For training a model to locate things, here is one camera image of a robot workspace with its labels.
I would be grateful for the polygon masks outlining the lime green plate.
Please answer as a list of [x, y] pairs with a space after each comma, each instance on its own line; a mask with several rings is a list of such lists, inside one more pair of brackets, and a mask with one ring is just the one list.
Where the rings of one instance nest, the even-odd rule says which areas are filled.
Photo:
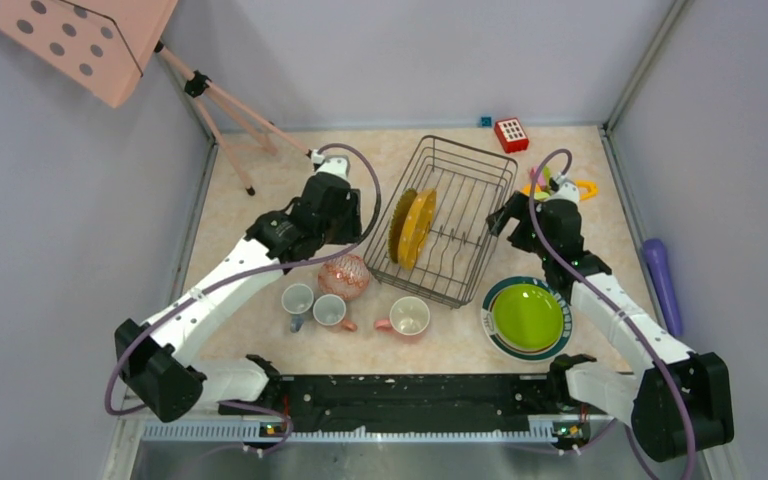
[[533, 284], [502, 289], [493, 299], [491, 314], [497, 337], [523, 353], [547, 351], [560, 341], [564, 331], [559, 301]]

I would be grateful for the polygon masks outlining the yellow polka dot plate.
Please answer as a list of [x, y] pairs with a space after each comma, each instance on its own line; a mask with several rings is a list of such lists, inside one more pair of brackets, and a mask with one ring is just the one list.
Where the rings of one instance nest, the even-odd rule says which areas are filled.
[[398, 237], [397, 263], [412, 270], [424, 248], [436, 210], [437, 191], [422, 190], [414, 195], [401, 225]]

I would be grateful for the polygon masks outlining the red patterned bowl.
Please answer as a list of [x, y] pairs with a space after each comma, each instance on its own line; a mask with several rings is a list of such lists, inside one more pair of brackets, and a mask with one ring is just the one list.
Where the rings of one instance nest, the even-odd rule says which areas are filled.
[[370, 281], [371, 273], [364, 260], [355, 254], [346, 254], [323, 263], [317, 276], [322, 293], [337, 295], [345, 302], [359, 298]]

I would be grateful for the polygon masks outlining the colourful toy block stack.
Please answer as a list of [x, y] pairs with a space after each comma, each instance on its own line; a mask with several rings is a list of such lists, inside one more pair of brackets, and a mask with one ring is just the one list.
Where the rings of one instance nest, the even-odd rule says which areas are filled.
[[529, 181], [523, 186], [521, 192], [529, 197], [534, 197], [536, 201], [543, 201], [551, 196], [549, 190], [549, 181], [551, 180], [551, 170], [549, 167], [543, 167], [540, 171], [536, 167], [529, 170]]

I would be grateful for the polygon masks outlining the grey white mug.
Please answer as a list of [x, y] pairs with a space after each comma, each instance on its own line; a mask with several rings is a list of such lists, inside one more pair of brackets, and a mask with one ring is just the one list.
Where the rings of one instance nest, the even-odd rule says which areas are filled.
[[304, 323], [312, 317], [314, 302], [314, 292], [308, 285], [296, 283], [283, 291], [281, 306], [290, 315], [291, 333], [298, 333]]

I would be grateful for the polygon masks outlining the pink tripod stand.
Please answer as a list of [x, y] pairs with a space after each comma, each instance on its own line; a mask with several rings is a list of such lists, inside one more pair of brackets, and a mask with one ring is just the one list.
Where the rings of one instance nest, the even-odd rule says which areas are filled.
[[[237, 158], [236, 150], [242, 148], [243, 150], [266, 152], [275, 155], [277, 153], [277, 146], [269, 136], [272, 133], [274, 136], [292, 145], [306, 157], [310, 158], [313, 155], [311, 148], [294, 138], [291, 134], [278, 128], [270, 120], [267, 120], [253, 108], [227, 92], [206, 74], [197, 69], [190, 68], [162, 40], [157, 41], [154, 53], [183, 77], [184, 94], [191, 100], [197, 114], [207, 125], [220, 151], [225, 155], [249, 196], [254, 196], [256, 190], [251, 176]], [[213, 116], [209, 113], [205, 99], [212, 102], [220, 111], [241, 127], [255, 143], [243, 144], [237, 147], [229, 144]]]

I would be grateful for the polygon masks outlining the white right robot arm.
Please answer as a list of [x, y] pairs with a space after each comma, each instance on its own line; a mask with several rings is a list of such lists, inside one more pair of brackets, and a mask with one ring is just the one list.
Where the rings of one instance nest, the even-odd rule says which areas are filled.
[[540, 258], [549, 289], [584, 313], [632, 369], [619, 374], [581, 355], [555, 355], [549, 404], [560, 412], [582, 403], [597, 407], [629, 427], [657, 462], [730, 443], [735, 429], [725, 361], [695, 352], [631, 299], [610, 267], [585, 248], [577, 203], [532, 203], [517, 192], [486, 224], [497, 236], [511, 220], [518, 223], [507, 238], [511, 246]]

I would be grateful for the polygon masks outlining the pink dotted board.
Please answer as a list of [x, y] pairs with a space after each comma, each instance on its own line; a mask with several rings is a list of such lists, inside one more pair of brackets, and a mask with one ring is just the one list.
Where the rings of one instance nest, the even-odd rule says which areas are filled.
[[5, 0], [0, 31], [117, 108], [144, 76], [177, 4]]

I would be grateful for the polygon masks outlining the yellow triangle toy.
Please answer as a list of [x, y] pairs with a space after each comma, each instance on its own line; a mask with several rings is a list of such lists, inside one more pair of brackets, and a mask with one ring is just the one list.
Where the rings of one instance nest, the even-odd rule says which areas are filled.
[[576, 187], [579, 193], [579, 199], [581, 202], [589, 200], [599, 194], [598, 185], [589, 180], [576, 180]]

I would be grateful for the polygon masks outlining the large pink mug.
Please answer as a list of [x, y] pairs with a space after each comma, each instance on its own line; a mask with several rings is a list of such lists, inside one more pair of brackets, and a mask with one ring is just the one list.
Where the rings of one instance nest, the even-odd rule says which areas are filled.
[[428, 330], [431, 310], [427, 303], [415, 296], [396, 300], [386, 318], [376, 320], [373, 328], [377, 331], [392, 332], [405, 340], [418, 340]]

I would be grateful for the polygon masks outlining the red toy block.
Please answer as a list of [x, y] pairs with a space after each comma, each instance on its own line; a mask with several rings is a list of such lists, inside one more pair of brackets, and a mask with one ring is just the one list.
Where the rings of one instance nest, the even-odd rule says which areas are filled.
[[516, 117], [497, 120], [493, 130], [502, 150], [507, 154], [525, 151], [530, 145], [530, 139]]

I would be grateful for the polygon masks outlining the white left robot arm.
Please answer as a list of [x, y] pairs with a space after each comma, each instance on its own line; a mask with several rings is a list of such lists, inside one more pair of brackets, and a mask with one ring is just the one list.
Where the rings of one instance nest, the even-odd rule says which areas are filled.
[[192, 361], [218, 327], [290, 270], [322, 262], [322, 247], [349, 252], [367, 233], [360, 192], [347, 173], [320, 169], [285, 208], [260, 215], [189, 292], [142, 322], [127, 319], [116, 328], [114, 376], [160, 421], [179, 419], [205, 390], [208, 378]]

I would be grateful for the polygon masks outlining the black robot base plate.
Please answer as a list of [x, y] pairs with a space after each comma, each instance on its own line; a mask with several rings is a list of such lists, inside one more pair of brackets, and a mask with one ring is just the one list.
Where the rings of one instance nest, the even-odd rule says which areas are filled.
[[590, 418], [545, 375], [285, 375], [254, 405], [288, 416], [297, 433], [524, 432], [540, 415]]

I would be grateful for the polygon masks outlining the small pink mug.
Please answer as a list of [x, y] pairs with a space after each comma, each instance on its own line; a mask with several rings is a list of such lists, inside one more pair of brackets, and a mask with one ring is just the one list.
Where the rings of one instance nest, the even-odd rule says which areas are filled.
[[336, 294], [325, 294], [319, 297], [313, 304], [312, 314], [314, 320], [323, 327], [349, 332], [357, 331], [357, 325], [348, 317], [347, 304]]

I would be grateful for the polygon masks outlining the white plate teal rim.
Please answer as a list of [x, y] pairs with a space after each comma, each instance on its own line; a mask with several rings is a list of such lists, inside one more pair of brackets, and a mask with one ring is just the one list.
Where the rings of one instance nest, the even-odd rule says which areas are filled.
[[[502, 289], [517, 284], [533, 284], [542, 287], [551, 293], [561, 305], [565, 320], [564, 331], [560, 341], [547, 351], [536, 354], [523, 353], [505, 345], [496, 335], [495, 327], [492, 324], [493, 317], [491, 314], [493, 299]], [[526, 276], [514, 276], [506, 278], [497, 282], [491, 289], [489, 289], [481, 304], [481, 323], [488, 339], [497, 349], [516, 360], [524, 362], [542, 362], [550, 360], [553, 357], [559, 355], [566, 348], [573, 333], [573, 315], [571, 306], [569, 305], [568, 301], [565, 300], [560, 293], [552, 289], [546, 281], [539, 278]]]

